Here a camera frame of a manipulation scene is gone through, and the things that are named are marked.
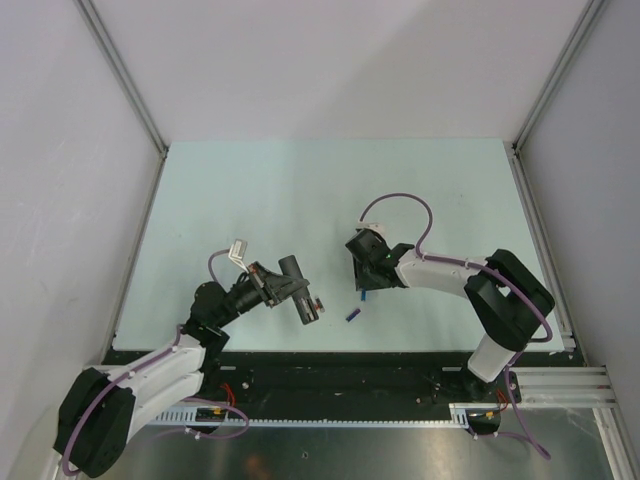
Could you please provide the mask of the black remote control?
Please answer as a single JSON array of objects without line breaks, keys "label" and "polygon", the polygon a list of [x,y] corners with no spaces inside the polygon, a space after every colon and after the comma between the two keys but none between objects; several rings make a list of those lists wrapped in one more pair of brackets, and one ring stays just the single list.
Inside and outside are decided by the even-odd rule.
[{"label": "black remote control", "polygon": [[[302,271],[294,255],[281,258],[278,261],[278,264],[283,275],[292,277],[299,281],[304,280]],[[307,286],[296,290],[292,294],[291,298],[303,325],[308,325],[319,319],[316,303],[314,302]]]}]

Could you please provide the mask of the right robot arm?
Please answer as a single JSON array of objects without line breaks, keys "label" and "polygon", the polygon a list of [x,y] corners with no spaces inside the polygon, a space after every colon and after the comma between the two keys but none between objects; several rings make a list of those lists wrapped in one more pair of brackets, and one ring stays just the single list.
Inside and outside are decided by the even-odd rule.
[{"label": "right robot arm", "polygon": [[477,260],[423,254],[411,244],[391,248],[371,228],[358,229],[346,249],[359,290],[425,288],[470,302],[484,335],[458,383],[473,401],[484,401],[496,391],[499,375],[529,344],[553,338],[547,321],[555,307],[553,296],[508,250]]}]

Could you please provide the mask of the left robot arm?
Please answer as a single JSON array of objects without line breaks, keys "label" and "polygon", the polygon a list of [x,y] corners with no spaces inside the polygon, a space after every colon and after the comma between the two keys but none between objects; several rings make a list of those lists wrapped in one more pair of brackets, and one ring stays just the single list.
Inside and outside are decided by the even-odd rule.
[{"label": "left robot arm", "polygon": [[216,281],[201,284],[187,321],[168,344],[126,365],[82,370],[58,410],[53,448],[64,475],[103,475],[166,409],[194,396],[214,397],[221,376],[210,367],[229,340],[224,327],[259,305],[273,308],[308,294],[296,257],[278,264],[279,272],[248,265],[230,289]]}]

